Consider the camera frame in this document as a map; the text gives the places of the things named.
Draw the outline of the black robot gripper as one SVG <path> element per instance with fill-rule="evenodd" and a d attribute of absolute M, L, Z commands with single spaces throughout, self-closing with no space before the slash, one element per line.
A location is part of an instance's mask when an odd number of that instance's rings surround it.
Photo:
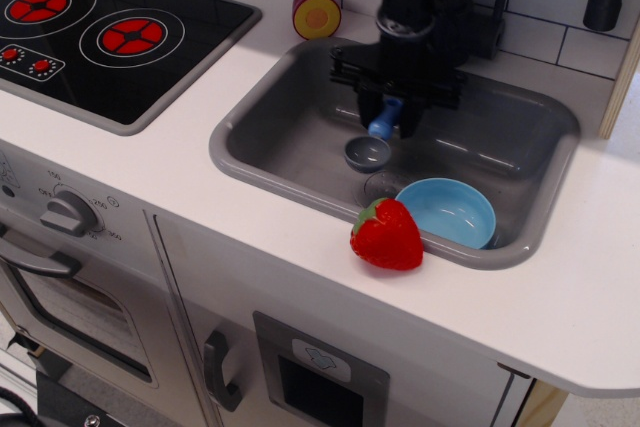
<path fill-rule="evenodd" d="M 441 18 L 424 35 L 381 32 L 374 44 L 332 47 L 330 58 L 330 79 L 357 95 L 361 125 L 368 128 L 380 115 L 385 97 L 398 98 L 399 133 L 406 139 L 430 106 L 458 107 L 464 76 L 457 68 L 469 58 L 469 40 L 463 27 Z"/>

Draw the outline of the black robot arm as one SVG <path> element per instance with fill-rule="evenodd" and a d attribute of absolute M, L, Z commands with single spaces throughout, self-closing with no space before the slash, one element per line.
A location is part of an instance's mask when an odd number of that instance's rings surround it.
<path fill-rule="evenodd" d="M 401 137 L 411 137 L 424 111 L 436 102 L 456 107 L 456 71 L 469 57 L 463 36 L 469 0 L 382 0 L 374 44 L 334 47 L 330 78 L 357 94 L 362 125 L 370 128 L 383 101 L 397 98 Z"/>

